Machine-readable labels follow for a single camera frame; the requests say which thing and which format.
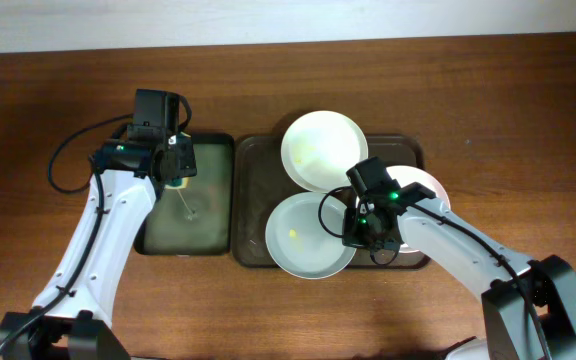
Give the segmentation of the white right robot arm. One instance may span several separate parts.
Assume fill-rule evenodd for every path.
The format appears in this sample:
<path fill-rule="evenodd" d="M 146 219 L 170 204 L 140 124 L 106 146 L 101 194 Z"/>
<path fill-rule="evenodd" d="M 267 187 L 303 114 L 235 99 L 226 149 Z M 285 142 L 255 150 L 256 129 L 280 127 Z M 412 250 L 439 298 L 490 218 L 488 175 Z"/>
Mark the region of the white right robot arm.
<path fill-rule="evenodd" d="M 347 214 L 346 236 L 377 241 L 393 231 L 480 300 L 485 338 L 454 346 L 446 358 L 576 359 L 576 273 L 566 261 L 538 261 L 497 243 L 418 183 L 353 189 L 359 202 Z"/>

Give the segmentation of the cream plate top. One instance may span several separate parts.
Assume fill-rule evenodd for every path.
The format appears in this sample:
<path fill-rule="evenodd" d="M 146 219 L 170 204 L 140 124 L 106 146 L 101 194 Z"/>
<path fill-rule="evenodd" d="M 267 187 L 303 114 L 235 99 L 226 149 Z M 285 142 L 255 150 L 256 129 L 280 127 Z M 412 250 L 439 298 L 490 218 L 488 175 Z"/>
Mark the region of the cream plate top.
<path fill-rule="evenodd" d="M 349 186 L 346 171 L 369 155 L 366 136 L 338 112 L 309 112 L 286 130 L 280 147 L 284 170 L 300 187 L 326 193 Z"/>

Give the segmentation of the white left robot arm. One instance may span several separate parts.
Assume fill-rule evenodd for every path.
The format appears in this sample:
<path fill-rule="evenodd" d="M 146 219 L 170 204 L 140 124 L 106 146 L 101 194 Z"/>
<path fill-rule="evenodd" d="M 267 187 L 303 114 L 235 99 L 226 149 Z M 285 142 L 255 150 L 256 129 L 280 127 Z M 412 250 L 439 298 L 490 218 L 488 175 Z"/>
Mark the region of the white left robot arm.
<path fill-rule="evenodd" d="M 0 323 L 0 359 L 126 359 L 112 331 L 128 255 L 161 192 L 196 175 L 189 135 L 106 141 L 89 159 L 87 202 L 50 281 L 30 311 Z"/>

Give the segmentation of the grey white plate bottom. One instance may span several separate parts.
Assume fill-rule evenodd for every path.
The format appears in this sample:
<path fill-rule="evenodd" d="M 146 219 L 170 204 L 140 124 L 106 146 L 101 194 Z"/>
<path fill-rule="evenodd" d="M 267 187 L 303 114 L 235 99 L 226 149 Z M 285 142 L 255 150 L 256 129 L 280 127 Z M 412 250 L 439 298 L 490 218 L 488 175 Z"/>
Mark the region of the grey white plate bottom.
<path fill-rule="evenodd" d="M 319 280 L 348 266 L 356 250 L 342 244 L 346 205 L 304 192 L 283 200 L 270 214 L 265 242 L 273 261 L 293 276 Z"/>

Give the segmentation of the green yellow sponge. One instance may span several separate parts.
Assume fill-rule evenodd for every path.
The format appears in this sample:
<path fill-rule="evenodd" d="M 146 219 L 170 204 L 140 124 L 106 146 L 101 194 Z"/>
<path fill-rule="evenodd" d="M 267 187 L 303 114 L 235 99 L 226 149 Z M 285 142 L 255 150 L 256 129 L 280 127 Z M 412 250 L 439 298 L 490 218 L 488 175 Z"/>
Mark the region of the green yellow sponge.
<path fill-rule="evenodd" d="M 180 190 L 186 188 L 188 184 L 189 184 L 188 177 L 180 177 L 180 178 L 174 178 L 169 182 L 167 182 L 164 188 L 166 190 Z"/>

